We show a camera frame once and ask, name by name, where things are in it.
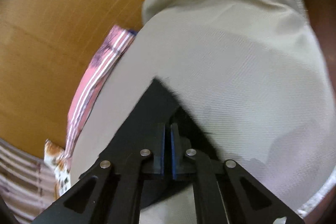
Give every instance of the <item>bolt head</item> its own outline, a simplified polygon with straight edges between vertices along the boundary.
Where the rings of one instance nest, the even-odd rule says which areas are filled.
[[[108,160],[103,160],[102,162],[100,162],[100,167],[101,168],[109,168],[111,166],[111,163]]]
[[[226,166],[229,167],[229,168],[235,168],[236,167],[236,162],[234,160],[227,160],[226,161]]]
[[[140,151],[140,155],[144,157],[149,156],[150,154],[151,154],[151,151],[148,149],[143,149]]]
[[[188,149],[186,151],[186,153],[187,153],[188,156],[195,156],[196,155],[196,150],[191,148],[191,149]]]

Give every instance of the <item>brown wooden panel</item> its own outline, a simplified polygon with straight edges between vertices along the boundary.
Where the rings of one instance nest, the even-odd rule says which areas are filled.
[[[0,138],[42,157],[114,24],[139,30],[144,0],[0,0]]]

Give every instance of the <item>striped cloth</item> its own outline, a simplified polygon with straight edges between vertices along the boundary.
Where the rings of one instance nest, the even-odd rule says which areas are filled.
[[[55,201],[55,182],[41,159],[0,139],[0,196],[19,223],[31,223]]]
[[[70,187],[71,157],[77,139],[88,119],[96,98],[109,77],[118,59],[134,40],[131,32],[114,26],[103,44],[93,56],[79,83],[68,112],[68,127],[65,150],[47,140],[44,162],[57,179],[57,192],[61,196]]]

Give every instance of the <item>beige cloth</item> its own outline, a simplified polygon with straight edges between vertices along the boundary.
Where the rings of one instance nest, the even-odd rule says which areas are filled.
[[[336,134],[333,91],[301,0],[146,0],[143,19],[78,140],[72,182],[157,76],[221,159],[237,160],[291,209],[307,203],[336,165]],[[192,196],[155,204],[140,222],[195,223]]]

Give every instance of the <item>pink cloth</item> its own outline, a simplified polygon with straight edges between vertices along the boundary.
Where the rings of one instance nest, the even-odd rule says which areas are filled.
[[[72,156],[75,144],[93,104],[117,60],[130,46],[134,35],[114,26],[94,55],[73,97],[68,112],[65,158]]]
[[[65,150],[47,140],[44,162],[55,174],[58,196],[70,187],[71,157],[97,96],[121,55],[132,44],[135,35],[113,26],[99,50],[93,56],[79,83],[68,112]]]

